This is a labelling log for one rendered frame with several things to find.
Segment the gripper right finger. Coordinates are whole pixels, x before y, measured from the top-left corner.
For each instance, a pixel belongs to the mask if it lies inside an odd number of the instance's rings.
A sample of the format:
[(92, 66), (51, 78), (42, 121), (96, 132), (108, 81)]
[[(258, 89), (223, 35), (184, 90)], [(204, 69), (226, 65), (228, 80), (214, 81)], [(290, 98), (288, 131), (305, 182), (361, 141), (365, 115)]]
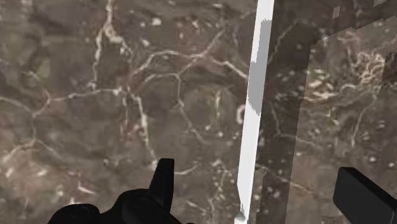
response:
[(350, 224), (397, 224), (397, 199), (353, 167), (340, 167), (333, 203)]

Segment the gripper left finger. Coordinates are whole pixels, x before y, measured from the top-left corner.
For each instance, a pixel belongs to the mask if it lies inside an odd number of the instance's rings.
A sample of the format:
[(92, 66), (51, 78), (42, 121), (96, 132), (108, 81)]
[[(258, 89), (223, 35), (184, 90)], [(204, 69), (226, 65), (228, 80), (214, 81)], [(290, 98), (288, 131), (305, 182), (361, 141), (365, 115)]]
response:
[(149, 188), (121, 193), (104, 213), (92, 204), (71, 204), (56, 211), (47, 224), (193, 224), (171, 214), (174, 159), (161, 158)]

